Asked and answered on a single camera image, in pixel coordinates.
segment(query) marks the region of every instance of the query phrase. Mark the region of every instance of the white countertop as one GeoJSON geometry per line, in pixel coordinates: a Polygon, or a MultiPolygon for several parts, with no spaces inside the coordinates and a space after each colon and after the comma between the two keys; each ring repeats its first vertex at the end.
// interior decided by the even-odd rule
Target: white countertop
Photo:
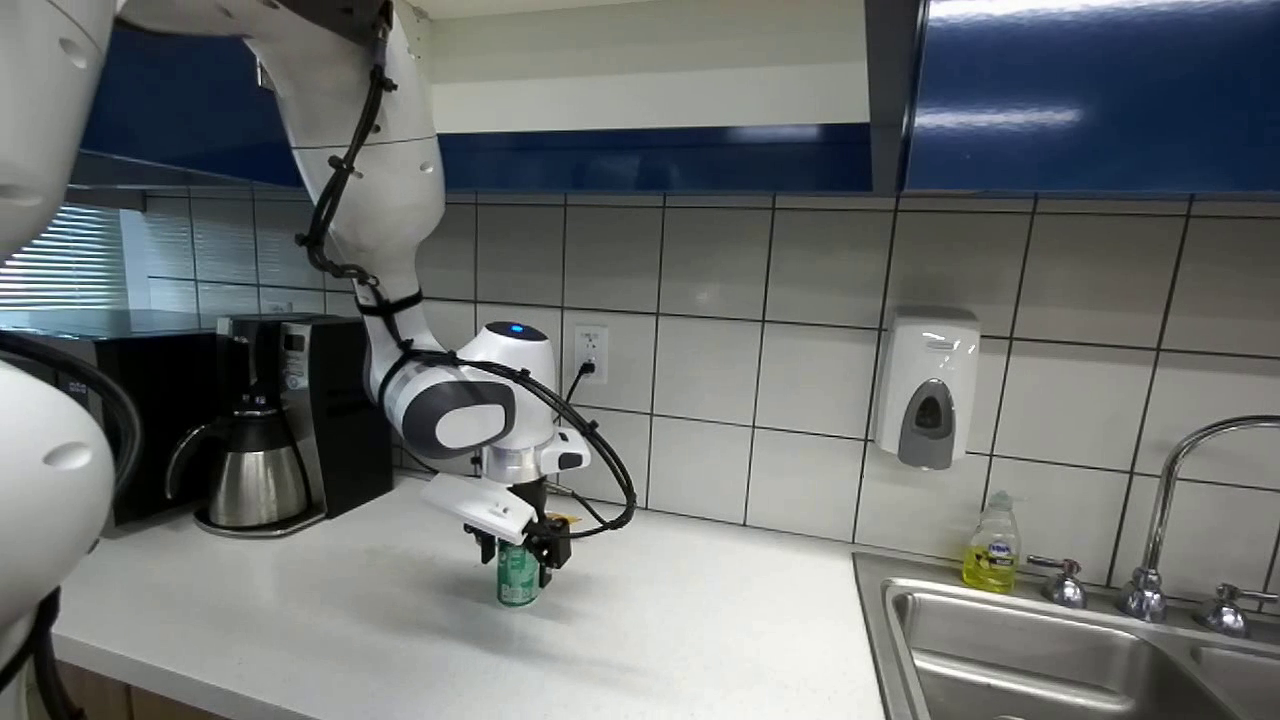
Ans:
{"type": "Polygon", "coordinates": [[[844,543],[636,516],[501,607],[415,481],[290,540],[186,519],[104,540],[56,650],[215,714],[884,714],[844,543]]]}

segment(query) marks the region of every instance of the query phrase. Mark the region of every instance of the black coffee machine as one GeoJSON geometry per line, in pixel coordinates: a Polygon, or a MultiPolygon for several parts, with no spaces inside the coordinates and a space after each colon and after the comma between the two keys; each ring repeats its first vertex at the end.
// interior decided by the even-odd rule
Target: black coffee machine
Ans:
{"type": "Polygon", "coordinates": [[[247,382],[257,324],[285,324],[285,412],[315,516],[339,516],[385,494],[393,488],[393,432],[365,391],[365,324],[339,315],[228,315],[215,324],[222,388],[247,382]]]}

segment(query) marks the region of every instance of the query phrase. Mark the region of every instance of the sink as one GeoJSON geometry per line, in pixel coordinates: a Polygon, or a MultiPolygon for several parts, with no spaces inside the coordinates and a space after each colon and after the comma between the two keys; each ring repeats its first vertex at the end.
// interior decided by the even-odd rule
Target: sink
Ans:
{"type": "Polygon", "coordinates": [[[1259,720],[1280,647],[1100,607],[958,586],[951,572],[855,556],[892,720],[1259,720]]]}
{"type": "Polygon", "coordinates": [[[1238,714],[1280,712],[1280,654],[1200,642],[1196,664],[1204,681],[1217,683],[1238,709],[1238,714]]]}

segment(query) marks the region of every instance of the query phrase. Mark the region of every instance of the upper cabinet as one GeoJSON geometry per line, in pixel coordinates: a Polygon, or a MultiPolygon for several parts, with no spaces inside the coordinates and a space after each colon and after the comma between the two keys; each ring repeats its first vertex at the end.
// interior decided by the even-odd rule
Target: upper cabinet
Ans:
{"type": "Polygon", "coordinates": [[[865,0],[415,0],[439,132],[866,122],[865,0]]]}
{"type": "MultiPolygon", "coordinates": [[[[463,190],[866,190],[865,0],[399,3],[463,190]]],[[[118,26],[85,148],[295,182],[237,40],[118,26]]]]}
{"type": "Polygon", "coordinates": [[[904,188],[1280,190],[1280,0],[931,0],[904,188]]]}

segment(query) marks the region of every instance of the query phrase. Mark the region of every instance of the yellow bottle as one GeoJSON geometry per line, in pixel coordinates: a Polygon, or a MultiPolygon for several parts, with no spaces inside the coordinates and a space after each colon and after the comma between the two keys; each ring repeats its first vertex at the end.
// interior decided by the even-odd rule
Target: yellow bottle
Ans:
{"type": "Polygon", "coordinates": [[[1014,540],[1010,498],[996,492],[972,540],[962,543],[958,585],[979,593],[1010,593],[1014,556],[1021,556],[1021,540],[1014,540]]]}

